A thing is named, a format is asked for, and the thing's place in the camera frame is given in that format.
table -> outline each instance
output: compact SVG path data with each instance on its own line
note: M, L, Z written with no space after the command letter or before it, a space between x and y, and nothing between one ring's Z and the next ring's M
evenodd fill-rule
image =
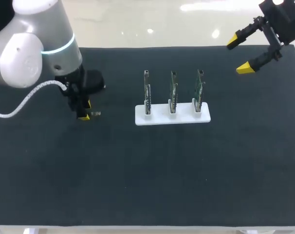
M255 75L233 69L263 48L83 48L86 68L106 79L92 97L102 115L76 121L47 88L0 119L0 225L295 226L295 49ZM187 102L198 68L211 123L134 124L145 69L162 103L170 70ZM25 93L0 87L0 111Z

robotic arm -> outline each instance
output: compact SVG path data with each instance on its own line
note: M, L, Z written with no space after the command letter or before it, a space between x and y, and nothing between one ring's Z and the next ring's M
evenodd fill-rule
M278 61L282 57L282 46L295 40L295 0L284 0L279 5L275 5L272 0L265 0L259 7L264 16L254 18L253 24L238 30L227 48L234 49L257 30L264 32L270 46L267 52L237 68L239 74L254 73L271 60Z
M55 80L66 86L60 90L71 110L89 120L89 94L104 88L104 80L99 71L84 70L61 0L13 0L13 8L14 18L0 31L0 84L32 86L45 60Z

black table mat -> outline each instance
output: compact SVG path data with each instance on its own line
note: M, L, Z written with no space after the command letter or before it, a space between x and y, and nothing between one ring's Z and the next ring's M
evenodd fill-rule
M0 119L0 225L295 226L295 48L257 74L235 72L265 50L82 48L106 79L91 98L102 115L75 120L47 87ZM135 125L145 69L157 104L171 70L190 102L198 68L209 124ZM28 91L0 87L0 112Z

floor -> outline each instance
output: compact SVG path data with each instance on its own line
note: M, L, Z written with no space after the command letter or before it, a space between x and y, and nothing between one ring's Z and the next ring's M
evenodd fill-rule
M80 47L226 45L263 15L262 1L62 0ZM256 32L244 44L268 42Z

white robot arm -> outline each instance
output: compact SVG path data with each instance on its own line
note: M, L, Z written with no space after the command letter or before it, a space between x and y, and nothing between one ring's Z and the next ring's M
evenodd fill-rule
M15 16L0 31L0 84L15 88L34 85L49 65L55 80L66 85L62 94L77 118L89 120L88 94L105 87L102 75L88 74L61 0L13 0ZM84 87L94 76L91 88Z

